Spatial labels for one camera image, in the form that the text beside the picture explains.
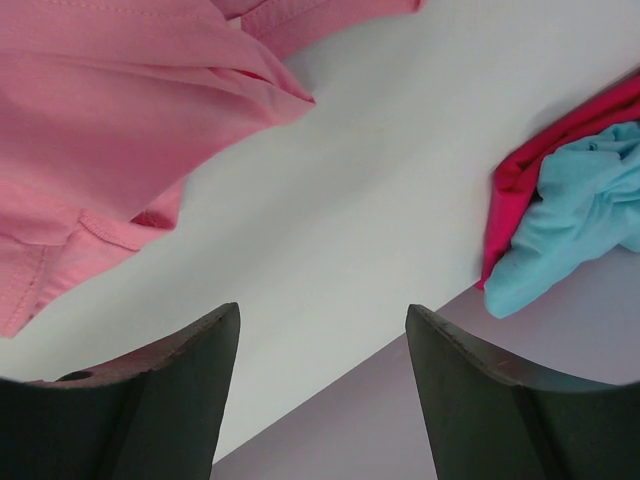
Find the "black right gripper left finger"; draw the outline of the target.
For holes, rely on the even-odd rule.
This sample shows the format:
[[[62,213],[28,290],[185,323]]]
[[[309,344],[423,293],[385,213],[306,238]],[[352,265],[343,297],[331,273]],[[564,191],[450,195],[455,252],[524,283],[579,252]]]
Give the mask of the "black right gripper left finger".
[[[2,478],[209,478],[239,336],[227,303],[56,381],[2,379]]]

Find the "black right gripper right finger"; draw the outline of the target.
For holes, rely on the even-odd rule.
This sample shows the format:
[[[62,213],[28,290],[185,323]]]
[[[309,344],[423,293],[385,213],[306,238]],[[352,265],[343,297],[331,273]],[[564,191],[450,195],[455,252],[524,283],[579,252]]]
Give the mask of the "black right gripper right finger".
[[[638,478],[638,384],[544,367],[421,305],[406,337],[439,478]]]

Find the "pink t shirt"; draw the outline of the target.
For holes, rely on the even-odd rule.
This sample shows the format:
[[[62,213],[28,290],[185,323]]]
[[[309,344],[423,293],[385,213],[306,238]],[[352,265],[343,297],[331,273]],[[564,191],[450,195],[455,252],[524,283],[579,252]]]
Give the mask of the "pink t shirt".
[[[284,59],[418,1],[5,1],[1,333],[171,232],[186,177],[313,97]]]

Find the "red folded t shirt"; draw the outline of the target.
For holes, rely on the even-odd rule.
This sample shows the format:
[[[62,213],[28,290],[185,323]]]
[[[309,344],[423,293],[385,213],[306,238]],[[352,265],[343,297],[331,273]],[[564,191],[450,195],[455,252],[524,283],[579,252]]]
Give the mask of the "red folded t shirt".
[[[639,73],[634,72],[551,123],[497,166],[491,181],[478,289],[484,288],[494,266],[509,249],[536,192],[544,158],[565,144],[638,118]]]

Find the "teal folded t shirt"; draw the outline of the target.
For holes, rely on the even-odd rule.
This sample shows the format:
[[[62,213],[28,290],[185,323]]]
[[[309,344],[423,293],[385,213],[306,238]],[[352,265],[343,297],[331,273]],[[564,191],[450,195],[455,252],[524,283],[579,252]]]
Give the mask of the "teal folded t shirt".
[[[612,125],[548,155],[537,194],[484,286],[486,309],[496,318],[617,246],[638,252],[638,123]]]

